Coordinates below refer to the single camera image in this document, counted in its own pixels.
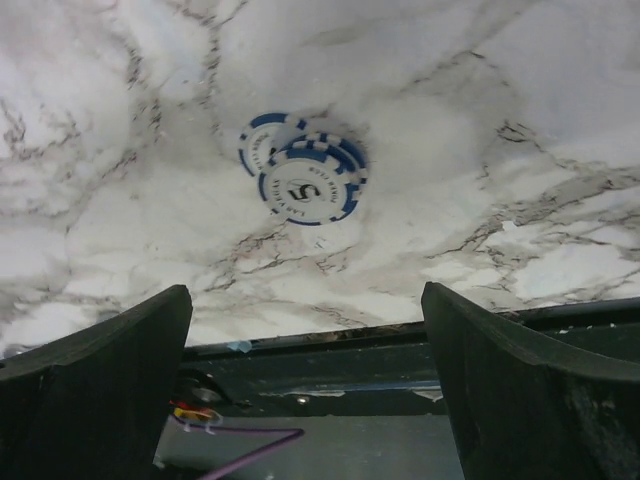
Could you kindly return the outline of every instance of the white marble tabletop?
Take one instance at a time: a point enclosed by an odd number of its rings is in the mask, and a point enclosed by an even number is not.
[[[0,355],[190,289],[189,344],[640,295],[633,0],[5,0]],[[343,122],[355,214],[283,224],[235,150]]]

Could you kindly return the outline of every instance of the poker chip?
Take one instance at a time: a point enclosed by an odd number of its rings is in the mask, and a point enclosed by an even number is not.
[[[326,152],[331,155],[333,158],[338,159],[342,164],[347,167],[347,170],[352,173],[352,182],[354,182],[359,187],[366,183],[366,175],[364,178],[361,176],[360,166],[356,162],[355,158],[350,155],[348,152],[343,150],[340,147],[330,145],[325,142],[308,140],[306,137],[302,140],[296,140],[289,143],[285,149],[302,149],[302,150],[315,150],[318,152]]]
[[[298,225],[325,225],[350,215],[359,184],[349,164],[312,149],[289,148],[273,155],[258,179],[262,200]]]
[[[305,132],[307,122],[288,113],[265,113],[245,127],[238,155],[249,175],[260,173],[271,155]]]
[[[339,135],[334,135],[332,133],[312,132],[312,133],[308,133],[306,135],[302,135],[298,138],[293,139],[284,148],[285,149],[290,148],[290,146],[293,145],[294,143],[297,144],[297,142],[300,142],[303,140],[307,140],[311,142],[326,143],[343,150],[345,154],[348,155],[352,159],[352,161],[354,161],[358,166],[360,184],[364,185],[367,183],[367,180],[369,177],[368,169],[367,169],[367,160],[362,150],[358,148],[358,146],[355,143],[347,140],[344,137],[341,137]]]

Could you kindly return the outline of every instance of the marble surface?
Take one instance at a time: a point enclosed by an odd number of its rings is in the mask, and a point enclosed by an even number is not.
[[[189,344],[640,294],[634,0],[6,0],[0,353],[175,283]],[[270,110],[330,118],[371,182],[282,224],[240,166]]]

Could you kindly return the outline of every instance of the stack of poker chips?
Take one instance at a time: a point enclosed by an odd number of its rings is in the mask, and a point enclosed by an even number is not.
[[[353,141],[317,132],[286,113],[254,118],[240,135],[240,161],[260,197],[289,222],[316,226],[354,212],[367,183],[367,160]]]

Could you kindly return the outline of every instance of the purple cable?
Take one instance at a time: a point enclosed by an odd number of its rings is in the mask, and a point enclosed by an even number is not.
[[[296,441],[300,437],[304,435],[304,430],[301,428],[231,428],[231,427],[206,427],[202,425],[193,425],[188,424],[187,422],[183,422],[178,418],[171,416],[176,423],[179,425],[189,425],[190,428],[195,428],[199,430],[205,430],[208,433],[227,433],[231,435],[252,435],[252,436],[265,436],[265,435],[283,435],[287,436],[281,438],[280,440],[276,440],[264,447],[260,447],[255,449],[253,452],[247,453],[241,457],[236,458],[230,463],[213,470],[210,473],[207,473],[204,477],[199,478],[198,480],[218,480],[225,475],[230,474],[231,472],[235,472],[239,468],[245,467],[250,463],[259,460],[260,458],[270,455],[283,447],[286,447],[288,444]]]

